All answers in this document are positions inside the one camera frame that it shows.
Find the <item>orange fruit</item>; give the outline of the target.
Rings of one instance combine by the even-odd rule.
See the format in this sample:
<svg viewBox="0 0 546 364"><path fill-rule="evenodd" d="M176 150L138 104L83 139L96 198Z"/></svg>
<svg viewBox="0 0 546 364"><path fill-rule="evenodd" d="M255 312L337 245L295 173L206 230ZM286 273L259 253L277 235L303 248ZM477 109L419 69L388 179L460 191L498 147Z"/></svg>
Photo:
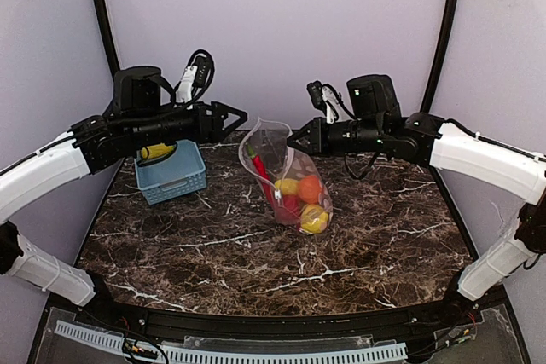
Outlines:
<svg viewBox="0 0 546 364"><path fill-rule="evenodd" d="M305 176L299 181L297 195L307 204L317 204L322 194L322 183L316 175Z"/></svg>

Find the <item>clear zip top bag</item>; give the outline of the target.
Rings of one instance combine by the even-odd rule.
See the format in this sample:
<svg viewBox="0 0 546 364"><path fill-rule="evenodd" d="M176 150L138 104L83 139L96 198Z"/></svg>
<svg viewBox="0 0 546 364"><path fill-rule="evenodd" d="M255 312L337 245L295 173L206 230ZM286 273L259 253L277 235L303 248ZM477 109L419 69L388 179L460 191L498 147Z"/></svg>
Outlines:
<svg viewBox="0 0 546 364"><path fill-rule="evenodd" d="M264 190L262 189L262 186L260 184L261 177L255 170L253 162L251 161L247 153L247 145L250 145L255 150L255 152L264 162L267 175L270 178L270 186L273 190L275 206L272 207L269 204L265 194L264 197L268 206L270 207L270 210L273 213L273 218L275 222L283 226L296 228L298 229L298 231L300 231L300 233L307 234L304 233L300 228L300 219L295 224L281 224L277 221L276 211L278 206L281 204L282 196L281 193L276 190L275 182L279 179L284 178L293 178L300 181L302 178L309 175L316 175L320 179L322 183L322 194L320 196L319 202L317 204L307 204L300 199L300 216L302 210L307 205L320 205L329 214L329 225L333 218L334 206L326 184L323 181L311 157L287 145L287 138L291 136L292 133L293 132L287 124L260 118L257 120L257 123L251 128L251 130L243 137L238 148L238 157L243 168L250 175L253 176L253 178L258 183L262 193L264 194Z"/></svg>

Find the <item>red chili pepper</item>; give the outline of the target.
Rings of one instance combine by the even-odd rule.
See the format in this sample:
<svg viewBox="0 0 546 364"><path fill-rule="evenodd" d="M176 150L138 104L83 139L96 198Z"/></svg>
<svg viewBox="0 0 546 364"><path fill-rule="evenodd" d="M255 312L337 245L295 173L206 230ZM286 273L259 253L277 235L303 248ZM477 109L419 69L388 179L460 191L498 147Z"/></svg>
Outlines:
<svg viewBox="0 0 546 364"><path fill-rule="evenodd" d="M269 204L272 207L274 207L275 206L274 194L270 186L270 178L267 175L264 162L250 145L247 145L247 153L251 161L253 162L255 170L257 171L258 175L261 177L260 184L262 186L262 189L264 190L266 199L268 200Z"/></svg>

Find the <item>yellow banana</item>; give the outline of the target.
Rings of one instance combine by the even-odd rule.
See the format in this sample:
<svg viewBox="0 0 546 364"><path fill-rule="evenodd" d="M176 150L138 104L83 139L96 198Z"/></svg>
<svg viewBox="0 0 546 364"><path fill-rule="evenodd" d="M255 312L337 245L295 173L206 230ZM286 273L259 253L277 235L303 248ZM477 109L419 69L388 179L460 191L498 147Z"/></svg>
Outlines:
<svg viewBox="0 0 546 364"><path fill-rule="evenodd" d="M166 145L164 143L147 146L141 149L140 157L144 161L153 161L163 159L173 154L177 149L177 145Z"/></svg>

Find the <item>red fruit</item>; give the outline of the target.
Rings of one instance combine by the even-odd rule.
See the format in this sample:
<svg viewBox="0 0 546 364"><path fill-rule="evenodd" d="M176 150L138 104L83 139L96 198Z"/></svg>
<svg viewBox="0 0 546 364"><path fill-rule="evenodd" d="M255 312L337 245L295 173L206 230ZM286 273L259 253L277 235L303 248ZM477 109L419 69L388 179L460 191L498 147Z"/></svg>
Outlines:
<svg viewBox="0 0 546 364"><path fill-rule="evenodd" d="M281 224L295 224L300 219L301 204L297 195L283 195L276 211L276 219Z"/></svg>

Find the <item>yellow round fruit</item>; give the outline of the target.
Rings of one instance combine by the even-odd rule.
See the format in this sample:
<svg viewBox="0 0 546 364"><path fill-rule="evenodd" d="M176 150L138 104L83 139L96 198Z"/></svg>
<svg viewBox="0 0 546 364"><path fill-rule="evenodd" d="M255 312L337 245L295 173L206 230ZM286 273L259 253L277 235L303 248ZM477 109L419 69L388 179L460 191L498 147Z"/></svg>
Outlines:
<svg viewBox="0 0 546 364"><path fill-rule="evenodd" d="M328 226L329 214L320 205L307 205L301 213L300 228L307 234L321 234Z"/></svg>

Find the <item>yellow oblong fruit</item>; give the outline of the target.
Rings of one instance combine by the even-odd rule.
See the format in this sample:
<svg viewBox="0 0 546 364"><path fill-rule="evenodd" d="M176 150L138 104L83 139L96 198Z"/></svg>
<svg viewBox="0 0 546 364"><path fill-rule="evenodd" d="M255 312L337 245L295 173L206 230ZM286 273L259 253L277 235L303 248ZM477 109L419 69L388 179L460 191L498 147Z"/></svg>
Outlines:
<svg viewBox="0 0 546 364"><path fill-rule="evenodd" d="M281 196L297 196L299 180L293 178L279 179L275 182L275 188L281 193Z"/></svg>

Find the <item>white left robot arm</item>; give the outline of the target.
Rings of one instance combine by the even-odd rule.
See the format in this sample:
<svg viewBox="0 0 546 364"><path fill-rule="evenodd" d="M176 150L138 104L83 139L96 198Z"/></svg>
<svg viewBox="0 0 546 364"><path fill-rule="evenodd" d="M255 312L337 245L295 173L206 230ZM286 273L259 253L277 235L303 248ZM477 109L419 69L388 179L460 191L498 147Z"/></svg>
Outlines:
<svg viewBox="0 0 546 364"><path fill-rule="evenodd" d="M156 66L134 66L114 76L113 99L52 142L1 171L1 272L84 307L110 298L97 274L70 266L34 245L9 219L69 182L107 169L138 150L179 140L223 141L247 113L200 101L212 82L210 63L186 68L173 88Z"/></svg>

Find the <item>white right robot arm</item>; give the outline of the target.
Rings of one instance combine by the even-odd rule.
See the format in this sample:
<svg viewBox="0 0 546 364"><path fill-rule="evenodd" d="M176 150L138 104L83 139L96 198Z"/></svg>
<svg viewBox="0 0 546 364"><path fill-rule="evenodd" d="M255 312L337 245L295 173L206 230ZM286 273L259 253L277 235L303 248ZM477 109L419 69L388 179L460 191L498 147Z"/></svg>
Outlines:
<svg viewBox="0 0 546 364"><path fill-rule="evenodd" d="M346 121L314 118L288 138L308 155L374 153L454 171L524 200L517 223L457 277L453 293L476 301L528 260L545 253L545 157L472 132L454 119L419 112L403 117L392 80L370 74L346 84Z"/></svg>

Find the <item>blue plastic basket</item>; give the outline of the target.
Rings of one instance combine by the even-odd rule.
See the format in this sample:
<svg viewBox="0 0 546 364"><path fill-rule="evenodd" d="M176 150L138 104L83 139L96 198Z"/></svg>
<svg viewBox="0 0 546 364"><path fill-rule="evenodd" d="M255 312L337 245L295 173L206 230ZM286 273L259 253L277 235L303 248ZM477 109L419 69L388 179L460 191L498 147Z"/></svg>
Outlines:
<svg viewBox="0 0 546 364"><path fill-rule="evenodd" d="M166 159L134 159L136 184L149 205L207 188L206 165L195 142L181 140Z"/></svg>

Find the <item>black right frame post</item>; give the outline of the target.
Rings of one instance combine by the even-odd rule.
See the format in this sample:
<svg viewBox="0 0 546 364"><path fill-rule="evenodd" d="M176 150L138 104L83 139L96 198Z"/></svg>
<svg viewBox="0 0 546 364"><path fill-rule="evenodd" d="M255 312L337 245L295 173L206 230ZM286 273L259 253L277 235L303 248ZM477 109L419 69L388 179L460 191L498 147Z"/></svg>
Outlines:
<svg viewBox="0 0 546 364"><path fill-rule="evenodd" d="M447 49L450 43L450 35L456 16L458 0L445 0L444 11L439 28L438 40L433 55L433 60L428 75L424 95L421 100L420 111L429 113L434 102L439 80L443 71Z"/></svg>

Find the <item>black frame post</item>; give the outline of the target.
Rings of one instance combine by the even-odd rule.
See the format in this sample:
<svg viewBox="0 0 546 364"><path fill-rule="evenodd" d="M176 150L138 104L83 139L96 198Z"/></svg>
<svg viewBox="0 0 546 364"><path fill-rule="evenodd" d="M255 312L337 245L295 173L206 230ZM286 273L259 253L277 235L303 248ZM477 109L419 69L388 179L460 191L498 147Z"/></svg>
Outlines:
<svg viewBox="0 0 546 364"><path fill-rule="evenodd" d="M450 35L456 16L458 0L445 0L444 11L439 28L438 40L433 55L433 60L428 75L424 95L421 100L420 111L429 113L434 102L439 80L443 71L447 49L450 43Z"/></svg>
<svg viewBox="0 0 546 364"><path fill-rule="evenodd" d="M114 44L113 31L107 11L107 0L93 0L96 14L96 21L101 36L102 47L107 60L107 66L114 78L115 73L120 70L119 56Z"/></svg>

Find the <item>black left frame post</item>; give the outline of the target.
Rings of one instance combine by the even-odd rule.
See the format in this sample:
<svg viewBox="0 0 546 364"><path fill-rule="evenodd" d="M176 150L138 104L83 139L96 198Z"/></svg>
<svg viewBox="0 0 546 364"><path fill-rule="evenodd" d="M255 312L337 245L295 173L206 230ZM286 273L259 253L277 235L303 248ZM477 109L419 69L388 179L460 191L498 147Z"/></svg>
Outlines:
<svg viewBox="0 0 546 364"><path fill-rule="evenodd" d="M96 14L96 21L101 36L102 47L107 60L107 66L114 78L115 73L120 70L119 56L114 44L113 31L107 11L107 0L93 0Z"/></svg>

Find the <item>black front table rail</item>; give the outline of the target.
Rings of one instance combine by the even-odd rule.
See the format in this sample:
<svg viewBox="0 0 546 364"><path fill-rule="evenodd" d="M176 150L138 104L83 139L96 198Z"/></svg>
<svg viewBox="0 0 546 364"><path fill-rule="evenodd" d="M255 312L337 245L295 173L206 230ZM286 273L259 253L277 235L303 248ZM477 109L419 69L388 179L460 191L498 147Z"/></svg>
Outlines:
<svg viewBox="0 0 546 364"><path fill-rule="evenodd" d="M86 324L155 342L181 342L190 336L252 341L370 336L374 341L407 341L416 350L429 350L435 332L469 324L478 317L482 305L450 293L438 302L367 313L244 317L147 309L112 301L93 309L80 308L76 317Z"/></svg>

